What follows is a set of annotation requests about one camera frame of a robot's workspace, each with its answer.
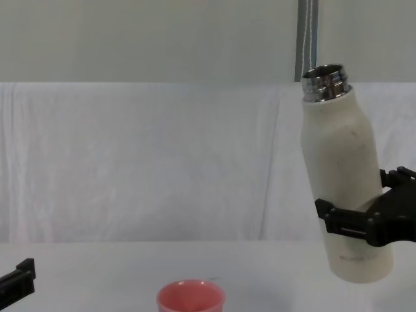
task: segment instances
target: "cup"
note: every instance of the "cup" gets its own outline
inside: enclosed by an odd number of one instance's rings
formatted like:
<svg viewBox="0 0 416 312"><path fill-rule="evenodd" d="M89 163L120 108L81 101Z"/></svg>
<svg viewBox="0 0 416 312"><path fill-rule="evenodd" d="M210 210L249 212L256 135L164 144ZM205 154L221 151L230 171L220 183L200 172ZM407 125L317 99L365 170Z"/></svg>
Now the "cup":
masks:
<svg viewBox="0 0 416 312"><path fill-rule="evenodd" d="M157 295L159 312L222 312L225 300L219 286L200 279L175 281Z"/></svg>

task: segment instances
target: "bottle opening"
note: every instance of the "bottle opening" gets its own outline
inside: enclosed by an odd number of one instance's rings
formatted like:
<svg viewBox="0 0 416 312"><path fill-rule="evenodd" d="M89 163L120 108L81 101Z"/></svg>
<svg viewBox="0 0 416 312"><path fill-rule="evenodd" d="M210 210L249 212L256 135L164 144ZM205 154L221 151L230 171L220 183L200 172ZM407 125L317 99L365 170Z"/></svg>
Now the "bottle opening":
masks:
<svg viewBox="0 0 416 312"><path fill-rule="evenodd" d="M308 70L307 72L304 73L303 78L310 79L310 78L324 77L324 76L331 75L333 73L337 73L341 70L343 70L343 66L340 64L323 65L323 66L319 66L311 70Z"/></svg>
<svg viewBox="0 0 416 312"><path fill-rule="evenodd" d="M305 102L322 102L335 99L351 90L342 64L318 66L304 73L302 88Z"/></svg>

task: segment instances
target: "white cloth backdrop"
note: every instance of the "white cloth backdrop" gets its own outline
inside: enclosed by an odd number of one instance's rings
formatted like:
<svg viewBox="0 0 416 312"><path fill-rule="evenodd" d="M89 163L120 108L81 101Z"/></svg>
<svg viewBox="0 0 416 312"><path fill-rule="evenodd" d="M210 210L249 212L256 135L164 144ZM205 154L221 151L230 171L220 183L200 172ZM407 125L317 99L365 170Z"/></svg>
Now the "white cloth backdrop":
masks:
<svg viewBox="0 0 416 312"><path fill-rule="evenodd" d="M415 84L355 84L416 168ZM299 84L0 84L0 240L319 239Z"/></svg>

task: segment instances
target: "white table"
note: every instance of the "white table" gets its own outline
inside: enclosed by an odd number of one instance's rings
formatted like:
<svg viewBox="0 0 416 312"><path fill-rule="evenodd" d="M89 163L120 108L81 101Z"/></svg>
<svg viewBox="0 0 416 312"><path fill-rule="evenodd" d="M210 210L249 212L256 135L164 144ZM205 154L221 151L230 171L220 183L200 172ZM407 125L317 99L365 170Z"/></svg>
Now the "white table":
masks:
<svg viewBox="0 0 416 312"><path fill-rule="evenodd" d="M35 258L36 292L8 311L156 311L166 283L203 278L224 288L224 312L414 312L416 244L395 244L382 281L335 277L320 242L0 244L0 274Z"/></svg>

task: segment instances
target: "black bracket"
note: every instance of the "black bracket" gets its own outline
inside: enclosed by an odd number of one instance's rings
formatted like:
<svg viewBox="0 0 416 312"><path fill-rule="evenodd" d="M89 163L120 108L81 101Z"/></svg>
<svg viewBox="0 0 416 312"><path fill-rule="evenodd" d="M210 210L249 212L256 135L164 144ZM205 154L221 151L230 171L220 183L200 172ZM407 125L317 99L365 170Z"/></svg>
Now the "black bracket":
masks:
<svg viewBox="0 0 416 312"><path fill-rule="evenodd" d="M0 310L34 293L34 259L26 259L16 270L0 278Z"/></svg>
<svg viewBox="0 0 416 312"><path fill-rule="evenodd" d="M380 170L382 186L391 190L379 196L367 211L336 208L317 199L319 218L328 233L364 239L375 247L396 241L416 242L416 172L398 167L386 173Z"/></svg>

